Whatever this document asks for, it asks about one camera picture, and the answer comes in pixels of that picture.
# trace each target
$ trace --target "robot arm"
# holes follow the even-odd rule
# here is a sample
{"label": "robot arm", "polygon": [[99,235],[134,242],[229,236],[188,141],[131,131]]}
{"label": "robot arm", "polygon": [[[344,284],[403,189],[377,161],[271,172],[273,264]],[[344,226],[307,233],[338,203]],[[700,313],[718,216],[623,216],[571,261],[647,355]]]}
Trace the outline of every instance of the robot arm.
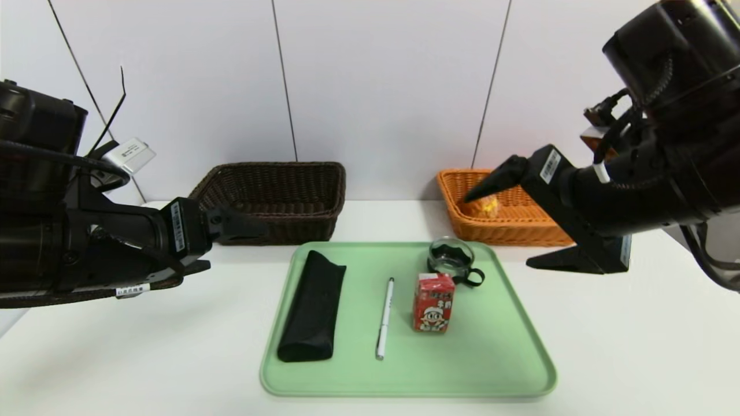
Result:
{"label": "robot arm", "polygon": [[125,185],[130,167],[105,154],[74,156],[86,115],[71,101],[0,83],[0,308],[175,287],[210,268],[198,259],[213,241],[266,231],[187,198],[161,210],[114,204],[103,191]]}
{"label": "robot arm", "polygon": [[[577,244],[528,260],[540,269],[624,272],[630,234],[680,224],[707,275],[740,291],[740,279],[713,269],[737,265],[705,249],[705,221],[740,208],[740,21],[723,0],[663,0],[603,52],[633,106],[612,117],[618,94],[586,111],[607,129],[593,165],[576,168],[548,145],[509,158],[466,200],[521,184]],[[612,147],[619,155],[605,162]]]}

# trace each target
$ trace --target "white pen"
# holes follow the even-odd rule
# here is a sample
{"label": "white pen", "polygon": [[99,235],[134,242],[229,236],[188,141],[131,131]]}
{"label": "white pen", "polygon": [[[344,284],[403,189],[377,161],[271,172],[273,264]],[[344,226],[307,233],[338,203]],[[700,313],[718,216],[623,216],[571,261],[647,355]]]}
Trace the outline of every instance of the white pen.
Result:
{"label": "white pen", "polygon": [[383,307],[383,319],[380,322],[380,332],[377,335],[375,357],[382,360],[386,357],[386,341],[388,340],[388,322],[391,319],[391,302],[393,301],[393,278],[388,279],[386,289],[386,304]]}

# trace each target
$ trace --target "wicker basket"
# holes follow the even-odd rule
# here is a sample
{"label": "wicker basket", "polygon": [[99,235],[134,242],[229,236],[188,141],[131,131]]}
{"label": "wicker basket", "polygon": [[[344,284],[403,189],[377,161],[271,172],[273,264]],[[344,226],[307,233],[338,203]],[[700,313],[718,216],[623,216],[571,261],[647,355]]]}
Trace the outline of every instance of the wicker basket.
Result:
{"label": "wicker basket", "polygon": [[265,237],[228,245],[328,241],[344,205],[344,167],[335,162],[237,163],[213,168],[190,193],[201,209],[229,207],[267,223]]}
{"label": "wicker basket", "polygon": [[567,246],[573,243],[522,187],[497,194],[499,214],[496,218],[463,214],[458,203],[490,173],[490,170],[452,169],[437,175],[452,229],[458,238],[497,246]]}

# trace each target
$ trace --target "food item in basket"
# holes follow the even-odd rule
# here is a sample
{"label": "food item in basket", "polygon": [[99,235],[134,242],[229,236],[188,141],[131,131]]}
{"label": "food item in basket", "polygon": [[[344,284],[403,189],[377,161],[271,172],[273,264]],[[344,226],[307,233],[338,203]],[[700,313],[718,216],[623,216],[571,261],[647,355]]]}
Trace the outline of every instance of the food item in basket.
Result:
{"label": "food item in basket", "polygon": [[447,332],[455,283],[444,273],[420,273],[414,292],[414,330]]}
{"label": "food item in basket", "polygon": [[475,218],[496,218],[499,215],[499,208],[499,199],[495,195],[472,201],[470,204],[460,202],[460,211]]}

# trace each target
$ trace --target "plastic tray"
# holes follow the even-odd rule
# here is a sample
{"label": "plastic tray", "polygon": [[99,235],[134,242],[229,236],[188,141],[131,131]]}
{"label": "plastic tray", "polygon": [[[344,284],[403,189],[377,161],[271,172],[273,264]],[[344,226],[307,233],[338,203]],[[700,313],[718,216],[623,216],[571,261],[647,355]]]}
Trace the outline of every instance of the plastic tray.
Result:
{"label": "plastic tray", "polygon": [[[471,243],[477,288],[455,290],[445,334],[411,328],[417,274],[428,243],[307,243],[293,255],[260,370],[264,388],[280,396],[535,397],[556,385],[555,367],[496,255]],[[334,357],[284,363],[277,348],[310,250],[346,265],[334,335]],[[386,359],[375,359],[386,285],[395,278]]]}

